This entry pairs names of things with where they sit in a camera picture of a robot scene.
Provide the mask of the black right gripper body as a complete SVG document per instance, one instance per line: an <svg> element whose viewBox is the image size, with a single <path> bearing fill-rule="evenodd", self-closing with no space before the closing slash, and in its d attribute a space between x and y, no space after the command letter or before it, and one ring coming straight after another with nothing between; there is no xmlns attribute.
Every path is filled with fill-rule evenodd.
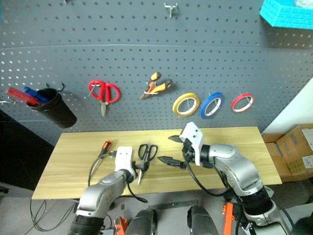
<svg viewBox="0 0 313 235"><path fill-rule="evenodd" d="M183 143L182 155L184 158L186 168L189 169L190 163L192 164L195 163L195 150L192 147L192 143L189 139L185 139Z"/></svg>

